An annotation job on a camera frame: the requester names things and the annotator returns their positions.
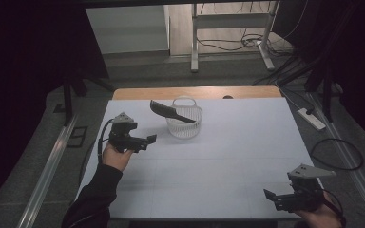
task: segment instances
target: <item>white table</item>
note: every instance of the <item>white table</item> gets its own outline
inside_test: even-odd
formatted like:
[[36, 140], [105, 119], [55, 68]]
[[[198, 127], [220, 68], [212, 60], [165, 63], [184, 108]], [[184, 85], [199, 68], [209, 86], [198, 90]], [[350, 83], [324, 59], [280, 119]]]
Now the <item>white table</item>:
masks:
[[[124, 171], [110, 206], [113, 218], [297, 217], [276, 211], [263, 193], [264, 188], [277, 195], [293, 193], [286, 173], [301, 163], [313, 165], [284, 98], [197, 100], [202, 126], [190, 140], [171, 136], [165, 119], [150, 110], [149, 102], [108, 102], [102, 127], [125, 112], [138, 123], [132, 136], [157, 134], [157, 141], [134, 154]], [[81, 186], [90, 182], [96, 166], [97, 145]]]

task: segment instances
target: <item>black sleeve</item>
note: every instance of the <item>black sleeve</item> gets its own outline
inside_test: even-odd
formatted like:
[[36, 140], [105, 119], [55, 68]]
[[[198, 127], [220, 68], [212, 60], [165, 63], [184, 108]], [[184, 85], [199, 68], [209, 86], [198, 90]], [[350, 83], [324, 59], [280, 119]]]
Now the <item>black sleeve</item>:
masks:
[[67, 210], [62, 227], [107, 227], [108, 207], [117, 197], [116, 189], [122, 176], [120, 170], [98, 164], [90, 184]]

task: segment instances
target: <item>white wall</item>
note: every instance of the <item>white wall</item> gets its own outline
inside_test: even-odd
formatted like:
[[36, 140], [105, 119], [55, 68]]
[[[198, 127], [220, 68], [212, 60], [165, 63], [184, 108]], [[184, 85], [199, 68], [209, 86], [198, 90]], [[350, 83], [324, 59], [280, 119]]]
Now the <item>white wall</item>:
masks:
[[102, 54], [169, 50], [168, 6], [86, 9]]

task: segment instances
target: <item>hand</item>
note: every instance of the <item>hand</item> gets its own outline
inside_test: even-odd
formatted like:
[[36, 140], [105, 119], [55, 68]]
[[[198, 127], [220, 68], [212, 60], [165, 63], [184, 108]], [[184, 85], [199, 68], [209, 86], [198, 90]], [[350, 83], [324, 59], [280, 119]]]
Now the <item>hand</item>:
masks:
[[[324, 197], [332, 203], [328, 194], [324, 192]], [[295, 213], [304, 218], [310, 228], [339, 228], [342, 227], [337, 215], [326, 205], [322, 204], [316, 211], [295, 211]]]
[[119, 152], [110, 143], [106, 145], [103, 152], [103, 164], [114, 167], [123, 172], [129, 163], [133, 150], [127, 150], [124, 153]]

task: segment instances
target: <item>clear plastic basket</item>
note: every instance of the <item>clear plastic basket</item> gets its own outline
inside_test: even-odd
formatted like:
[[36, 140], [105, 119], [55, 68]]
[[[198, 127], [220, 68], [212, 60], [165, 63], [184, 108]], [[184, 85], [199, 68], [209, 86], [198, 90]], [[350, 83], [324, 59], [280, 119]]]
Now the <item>clear plastic basket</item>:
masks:
[[[193, 105], [177, 105], [178, 100], [191, 100]], [[181, 96], [173, 101], [172, 107], [176, 108], [177, 114], [194, 120], [193, 123], [185, 123], [176, 119], [165, 118], [167, 120], [168, 130], [171, 135], [179, 139], [191, 139], [198, 135], [201, 128], [202, 109], [197, 106], [197, 102], [187, 96]]]

